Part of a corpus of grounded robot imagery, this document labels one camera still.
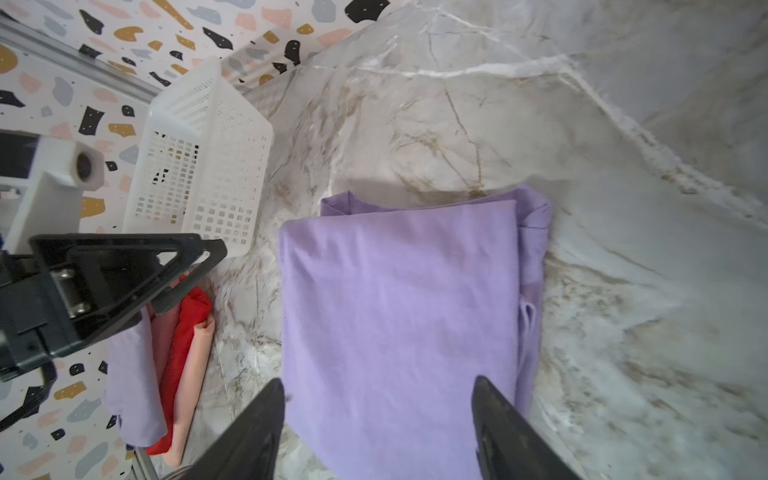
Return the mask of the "purple SHINE t-shirt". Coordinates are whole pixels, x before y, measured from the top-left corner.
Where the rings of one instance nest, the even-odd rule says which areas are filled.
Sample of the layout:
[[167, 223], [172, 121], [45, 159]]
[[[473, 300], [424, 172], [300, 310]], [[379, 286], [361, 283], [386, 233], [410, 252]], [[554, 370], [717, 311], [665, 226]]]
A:
[[421, 209], [347, 192], [283, 224], [286, 420], [330, 471], [480, 477], [473, 386], [530, 409], [551, 220], [520, 186]]

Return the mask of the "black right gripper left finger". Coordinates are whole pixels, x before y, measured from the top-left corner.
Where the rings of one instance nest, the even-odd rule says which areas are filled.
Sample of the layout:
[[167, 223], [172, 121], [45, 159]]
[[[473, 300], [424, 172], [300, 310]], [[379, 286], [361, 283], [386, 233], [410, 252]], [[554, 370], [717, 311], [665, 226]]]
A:
[[273, 479], [285, 407], [283, 383], [271, 379], [181, 479]]

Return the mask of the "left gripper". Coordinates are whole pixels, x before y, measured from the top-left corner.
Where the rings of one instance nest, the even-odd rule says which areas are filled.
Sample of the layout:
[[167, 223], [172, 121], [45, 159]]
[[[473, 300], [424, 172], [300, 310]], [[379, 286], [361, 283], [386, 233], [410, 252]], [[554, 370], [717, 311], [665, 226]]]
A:
[[9, 381], [164, 313], [227, 256], [198, 234], [63, 234], [1, 253], [1, 379]]

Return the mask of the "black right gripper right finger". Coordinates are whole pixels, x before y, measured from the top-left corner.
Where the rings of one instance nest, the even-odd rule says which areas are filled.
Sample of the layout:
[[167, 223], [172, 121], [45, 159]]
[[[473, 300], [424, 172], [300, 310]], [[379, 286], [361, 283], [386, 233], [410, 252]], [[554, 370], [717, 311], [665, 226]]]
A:
[[484, 480], [578, 479], [485, 376], [475, 379], [471, 408]]

